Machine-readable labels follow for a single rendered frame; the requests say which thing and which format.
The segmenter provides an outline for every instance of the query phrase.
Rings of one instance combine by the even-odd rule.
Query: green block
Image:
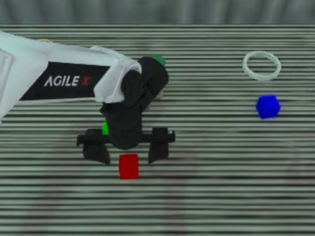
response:
[[[162,66],[166,65],[166,60],[160,56],[160,55],[152,55],[152,58],[154,58],[155,60],[157,60]]]
[[[102,135],[108,135],[107,122],[104,122],[104,124],[102,125]]]

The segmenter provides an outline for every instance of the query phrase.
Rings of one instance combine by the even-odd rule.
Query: blue cube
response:
[[[256,110],[261,119],[277,117],[280,108],[280,103],[275,95],[259,97],[256,104]]]

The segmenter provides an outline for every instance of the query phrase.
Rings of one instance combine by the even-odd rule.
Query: red letter x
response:
[[[90,76],[83,76],[83,79],[81,80],[81,85],[86,86],[89,84]]]

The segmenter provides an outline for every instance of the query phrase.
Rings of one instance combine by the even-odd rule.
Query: white ring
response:
[[[265,58],[271,60],[277,67],[275,72],[273,72],[269,75],[263,75],[263,74],[255,73],[252,70],[250,70],[248,67],[248,60],[254,56],[261,56],[261,57],[265,57]],[[272,80],[280,74],[281,62],[279,61],[279,59],[275,55],[273,55],[271,53],[264,52],[264,51],[254,51],[254,52],[247,53],[246,56],[244,57],[243,70],[249,77],[251,77],[255,80],[260,80],[260,81]]]

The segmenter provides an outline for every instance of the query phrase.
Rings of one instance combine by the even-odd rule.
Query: red cube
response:
[[[119,156],[120,179],[138,179],[139,163],[137,154],[122,154]]]

